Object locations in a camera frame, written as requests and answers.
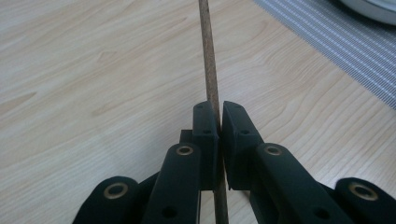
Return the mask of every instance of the wooden table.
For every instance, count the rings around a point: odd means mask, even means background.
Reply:
[[[220,101],[316,180],[396,197],[396,111],[252,1],[209,5]],[[191,128],[205,100],[198,2],[0,1],[0,74],[0,222],[71,223],[98,183],[156,173]],[[230,223],[256,222],[243,192],[228,206]]]

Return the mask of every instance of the black clamp jaw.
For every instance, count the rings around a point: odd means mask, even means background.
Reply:
[[[137,184],[115,176],[80,207],[79,223],[199,223],[201,190],[213,190],[219,145],[231,189],[250,190],[259,223],[395,223],[396,201],[376,185],[345,178],[330,189],[317,182],[284,147],[264,143],[245,108],[225,102],[216,130],[209,102],[193,109],[161,171]]]

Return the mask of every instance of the striped placemat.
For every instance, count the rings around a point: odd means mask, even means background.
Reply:
[[[337,0],[255,0],[361,85],[396,109],[396,26]]]

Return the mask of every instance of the thin wooden stick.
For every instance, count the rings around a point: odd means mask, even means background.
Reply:
[[[219,92],[218,80],[216,77],[216,61],[215,51],[213,48],[212,27],[210,24],[209,5],[207,0],[198,0],[200,16],[202,42],[204,47],[205,62],[205,81],[206,81],[206,97],[212,104],[216,116],[218,133],[220,133],[220,114],[219,114]],[[221,148],[218,155],[218,184],[214,190],[215,198],[215,214],[217,224],[228,224],[228,207],[227,194],[225,188],[224,165]]]

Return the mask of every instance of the metal grommet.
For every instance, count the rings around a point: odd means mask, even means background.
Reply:
[[[349,184],[349,190],[353,194],[355,194],[356,196],[358,196],[364,200],[367,200],[367,201],[378,200],[378,194],[376,194],[375,191],[364,186],[363,184],[352,182]]]
[[[128,185],[118,182],[108,186],[103,193],[107,199],[118,199],[128,191]]]
[[[273,156],[279,156],[282,154],[282,150],[277,147],[266,147],[264,151]]]
[[[187,146],[183,146],[183,147],[178,147],[176,149],[176,153],[180,156],[188,156],[190,155],[192,152],[194,151],[194,149],[192,149],[192,147],[187,147]]]

